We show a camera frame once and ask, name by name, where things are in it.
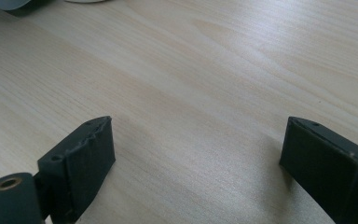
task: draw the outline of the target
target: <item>wood grain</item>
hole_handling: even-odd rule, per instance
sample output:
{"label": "wood grain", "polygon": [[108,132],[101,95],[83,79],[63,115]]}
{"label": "wood grain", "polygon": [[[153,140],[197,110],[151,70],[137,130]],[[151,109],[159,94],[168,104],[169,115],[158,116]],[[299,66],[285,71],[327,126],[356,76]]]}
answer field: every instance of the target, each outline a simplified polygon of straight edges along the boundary
{"label": "wood grain", "polygon": [[79,223],[333,223],[278,165],[288,116],[358,144],[358,1],[51,1],[0,11],[0,176],[110,115]]}

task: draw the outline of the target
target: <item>black plastic part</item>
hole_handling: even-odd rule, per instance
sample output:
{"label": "black plastic part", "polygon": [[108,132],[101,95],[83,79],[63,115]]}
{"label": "black plastic part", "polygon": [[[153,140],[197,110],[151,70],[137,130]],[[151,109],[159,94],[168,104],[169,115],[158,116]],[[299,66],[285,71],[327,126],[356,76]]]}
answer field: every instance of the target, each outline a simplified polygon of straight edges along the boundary
{"label": "black plastic part", "polygon": [[32,175],[0,178],[0,224],[40,224],[42,220]]}
{"label": "black plastic part", "polygon": [[34,177],[0,178],[0,224],[75,223],[115,162],[110,117],[92,119],[38,161]]}
{"label": "black plastic part", "polygon": [[323,125],[289,118],[280,165],[336,223],[358,224],[358,146]]}
{"label": "black plastic part", "polygon": [[94,200],[115,161],[111,118],[92,119],[37,162],[42,184],[51,186],[53,222],[76,222]]}

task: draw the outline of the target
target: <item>light wood surface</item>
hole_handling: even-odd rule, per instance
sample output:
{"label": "light wood surface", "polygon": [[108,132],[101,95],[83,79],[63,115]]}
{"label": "light wood surface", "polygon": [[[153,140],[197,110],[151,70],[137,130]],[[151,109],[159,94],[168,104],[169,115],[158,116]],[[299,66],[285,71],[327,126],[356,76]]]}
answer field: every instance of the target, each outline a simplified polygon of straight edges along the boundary
{"label": "light wood surface", "polygon": [[110,115],[79,223],[333,223],[278,161],[289,116],[358,144],[358,1],[51,1],[0,11],[0,177]]}

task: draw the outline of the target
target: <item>screw hole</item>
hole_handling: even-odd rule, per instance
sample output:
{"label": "screw hole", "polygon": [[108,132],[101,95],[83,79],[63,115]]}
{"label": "screw hole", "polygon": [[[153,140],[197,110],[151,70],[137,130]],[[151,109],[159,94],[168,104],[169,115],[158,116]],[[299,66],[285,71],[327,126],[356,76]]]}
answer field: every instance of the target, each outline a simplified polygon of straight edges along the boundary
{"label": "screw hole", "polygon": [[53,156],[51,157],[52,161],[60,161],[62,159],[62,156]]}
{"label": "screw hole", "polygon": [[21,183],[22,179],[19,177],[12,177],[0,182],[0,190],[12,189]]}

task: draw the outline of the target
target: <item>wooden table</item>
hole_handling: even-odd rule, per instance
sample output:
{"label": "wooden table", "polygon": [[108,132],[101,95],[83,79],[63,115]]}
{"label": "wooden table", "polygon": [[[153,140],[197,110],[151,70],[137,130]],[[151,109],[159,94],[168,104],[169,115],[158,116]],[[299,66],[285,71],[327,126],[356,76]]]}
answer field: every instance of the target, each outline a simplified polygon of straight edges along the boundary
{"label": "wooden table", "polygon": [[278,165],[289,116],[358,144],[358,1],[50,1],[0,11],[0,176],[110,115],[79,223],[333,223]]}

